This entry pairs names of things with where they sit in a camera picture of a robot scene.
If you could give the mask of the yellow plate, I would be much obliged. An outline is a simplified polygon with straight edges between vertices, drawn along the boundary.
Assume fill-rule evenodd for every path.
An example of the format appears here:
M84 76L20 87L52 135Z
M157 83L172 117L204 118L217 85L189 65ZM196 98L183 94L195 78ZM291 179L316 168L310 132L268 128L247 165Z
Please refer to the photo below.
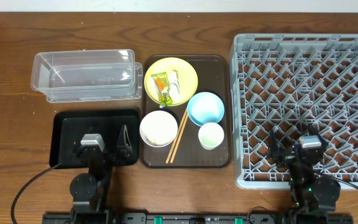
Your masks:
M196 70L189 62L176 57L159 59L147 69L144 78L144 87L147 95L158 104L159 100L157 89L151 75L166 72L168 78L168 74L172 70L176 70L178 72L180 98L177 102L172 102L172 104L168 106L177 106L185 103L195 94L198 87L198 76Z

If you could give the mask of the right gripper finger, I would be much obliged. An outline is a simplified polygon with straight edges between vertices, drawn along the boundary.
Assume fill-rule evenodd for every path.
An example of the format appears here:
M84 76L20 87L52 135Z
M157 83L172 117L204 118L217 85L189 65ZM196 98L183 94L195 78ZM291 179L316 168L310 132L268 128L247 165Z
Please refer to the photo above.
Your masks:
M319 134L318 130L311 123L308 124L308 132L310 136L316 136L322 145L327 145L325 138Z
M271 129L269 135L270 145L268 148L268 158L277 160L280 156L280 148L277 143L277 138L275 137L275 132Z

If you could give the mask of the green orange snack wrapper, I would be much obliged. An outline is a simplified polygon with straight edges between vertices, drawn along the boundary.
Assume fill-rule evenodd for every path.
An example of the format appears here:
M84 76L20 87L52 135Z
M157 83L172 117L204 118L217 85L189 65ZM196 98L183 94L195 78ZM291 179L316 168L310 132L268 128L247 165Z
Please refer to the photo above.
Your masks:
M151 75L155 87L157 89L157 95L160 106L168 106L172 104L172 99L169 94L170 85L167 78L167 73L155 73Z

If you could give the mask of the light blue bowl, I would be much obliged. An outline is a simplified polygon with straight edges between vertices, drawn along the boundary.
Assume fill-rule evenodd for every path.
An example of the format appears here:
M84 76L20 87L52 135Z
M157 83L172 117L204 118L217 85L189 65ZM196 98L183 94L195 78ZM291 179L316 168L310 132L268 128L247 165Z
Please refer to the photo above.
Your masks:
M219 123L225 112L222 99L211 92L195 94L189 100L186 108L190 120L197 126L206 123Z

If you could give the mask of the white cup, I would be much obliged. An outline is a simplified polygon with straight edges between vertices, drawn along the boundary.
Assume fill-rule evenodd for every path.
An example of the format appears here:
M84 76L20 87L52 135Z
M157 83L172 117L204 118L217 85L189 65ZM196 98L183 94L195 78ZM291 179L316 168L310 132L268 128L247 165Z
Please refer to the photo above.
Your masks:
M198 139L206 150L218 147L224 139L224 130L218 123L206 123L198 131Z

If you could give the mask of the white tissue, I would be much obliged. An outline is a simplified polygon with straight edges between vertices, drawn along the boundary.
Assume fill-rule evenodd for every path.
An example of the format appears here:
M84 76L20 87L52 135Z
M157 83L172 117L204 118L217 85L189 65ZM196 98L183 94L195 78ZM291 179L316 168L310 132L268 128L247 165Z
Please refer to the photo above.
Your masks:
M180 85L178 82L178 72L176 70L172 70L168 74L169 81L169 95L173 102L177 102L180 98Z

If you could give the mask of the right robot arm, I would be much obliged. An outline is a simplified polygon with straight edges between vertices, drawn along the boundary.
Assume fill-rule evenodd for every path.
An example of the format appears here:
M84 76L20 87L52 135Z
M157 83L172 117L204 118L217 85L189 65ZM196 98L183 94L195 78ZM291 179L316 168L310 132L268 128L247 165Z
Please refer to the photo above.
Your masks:
M278 168L288 169L291 199L296 203L295 208L282 215L280 223L329 222L328 213L336 209L341 186L329 177L317 177L313 170L323 159L327 146L328 142L312 124L308 125L308 135L287 149L280 147L274 131L270 132L268 158Z

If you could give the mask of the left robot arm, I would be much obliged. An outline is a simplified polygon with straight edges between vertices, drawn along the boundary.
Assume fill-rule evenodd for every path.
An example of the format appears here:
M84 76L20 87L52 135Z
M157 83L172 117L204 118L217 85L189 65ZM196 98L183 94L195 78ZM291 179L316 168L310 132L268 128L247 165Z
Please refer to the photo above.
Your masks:
M85 134L76 157L88 166L70 184L73 207L71 223L117 223L114 210L106 207L112 168L124 166L134 154L127 126L121 127L114 149L107 149L100 134Z

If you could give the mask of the white bowl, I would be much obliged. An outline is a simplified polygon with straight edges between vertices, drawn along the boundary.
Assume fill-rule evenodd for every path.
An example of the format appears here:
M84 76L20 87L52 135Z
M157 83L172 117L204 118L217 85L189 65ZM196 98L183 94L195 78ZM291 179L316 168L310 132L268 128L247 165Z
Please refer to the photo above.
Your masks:
M148 113L140 122L139 133L147 145L165 147L173 142L178 132L174 116L162 110Z

